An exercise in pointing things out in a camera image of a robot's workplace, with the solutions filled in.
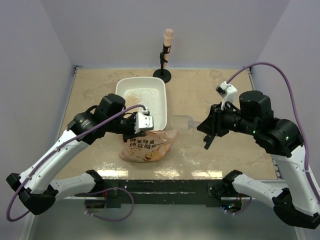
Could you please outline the clear plastic scoop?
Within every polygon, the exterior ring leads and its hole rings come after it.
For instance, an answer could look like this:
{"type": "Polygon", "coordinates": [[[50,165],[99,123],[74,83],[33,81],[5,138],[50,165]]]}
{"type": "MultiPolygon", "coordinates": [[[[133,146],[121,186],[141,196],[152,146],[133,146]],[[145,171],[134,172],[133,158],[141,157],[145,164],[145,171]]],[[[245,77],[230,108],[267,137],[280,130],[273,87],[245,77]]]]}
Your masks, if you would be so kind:
{"type": "Polygon", "coordinates": [[[200,122],[195,121],[189,115],[173,115],[170,117],[170,124],[177,131],[186,132],[196,129],[200,125],[200,122]]]}

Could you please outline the pink cat litter bag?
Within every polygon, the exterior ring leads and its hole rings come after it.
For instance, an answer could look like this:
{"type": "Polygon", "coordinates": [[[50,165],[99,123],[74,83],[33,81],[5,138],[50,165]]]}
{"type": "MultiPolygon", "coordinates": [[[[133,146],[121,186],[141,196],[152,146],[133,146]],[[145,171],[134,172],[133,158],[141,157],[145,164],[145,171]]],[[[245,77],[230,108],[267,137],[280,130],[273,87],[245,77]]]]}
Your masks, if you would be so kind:
{"type": "Polygon", "coordinates": [[[123,142],[119,157],[132,163],[156,162],[170,151],[177,139],[178,132],[175,129],[147,131],[146,136],[131,138],[123,142]]]}

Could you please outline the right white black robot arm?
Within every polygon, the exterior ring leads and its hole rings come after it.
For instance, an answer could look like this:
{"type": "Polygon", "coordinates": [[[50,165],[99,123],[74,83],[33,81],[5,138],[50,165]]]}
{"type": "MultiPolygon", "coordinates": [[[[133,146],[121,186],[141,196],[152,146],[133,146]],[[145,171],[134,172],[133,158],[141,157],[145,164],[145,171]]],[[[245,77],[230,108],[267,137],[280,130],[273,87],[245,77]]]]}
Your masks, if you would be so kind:
{"type": "Polygon", "coordinates": [[[270,154],[286,187],[275,187],[233,170],[222,179],[223,192],[230,197],[247,195],[271,207],[289,226],[316,229],[320,224],[320,203],[310,186],[313,175],[307,171],[306,145],[298,126],[288,119],[274,117],[271,100],[257,90],[239,96],[240,108],[231,102],[210,107],[208,117],[197,126],[205,134],[205,149],[216,137],[230,131],[250,135],[270,154]]]}

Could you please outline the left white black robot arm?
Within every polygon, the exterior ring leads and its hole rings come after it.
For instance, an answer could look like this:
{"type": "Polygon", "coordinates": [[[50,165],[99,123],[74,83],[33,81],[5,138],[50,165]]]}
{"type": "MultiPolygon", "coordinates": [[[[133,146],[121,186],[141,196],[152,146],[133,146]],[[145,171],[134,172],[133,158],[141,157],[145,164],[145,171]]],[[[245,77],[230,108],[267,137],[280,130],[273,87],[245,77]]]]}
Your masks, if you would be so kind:
{"type": "Polygon", "coordinates": [[[6,212],[8,221],[18,220],[10,216],[16,199],[28,213],[37,216],[66,197],[78,194],[99,196],[106,185],[95,170],[65,179],[55,177],[73,158],[106,133],[121,135],[124,140],[136,137],[140,133],[137,127],[139,109],[144,110],[145,107],[141,104],[126,107],[121,96],[110,93],[99,104],[76,114],[56,143],[36,163],[6,178],[14,190],[6,212]]]}

